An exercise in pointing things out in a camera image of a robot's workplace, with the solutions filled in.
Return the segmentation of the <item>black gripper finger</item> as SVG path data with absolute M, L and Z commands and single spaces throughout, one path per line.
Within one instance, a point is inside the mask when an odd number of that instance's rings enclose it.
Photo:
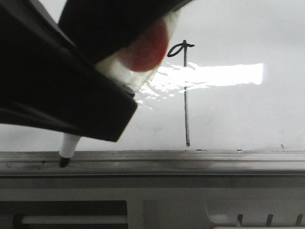
M 91 63 L 130 45 L 187 0 L 68 0 L 59 28 Z
M 137 108 L 36 0 L 0 3 L 0 121 L 117 141 Z

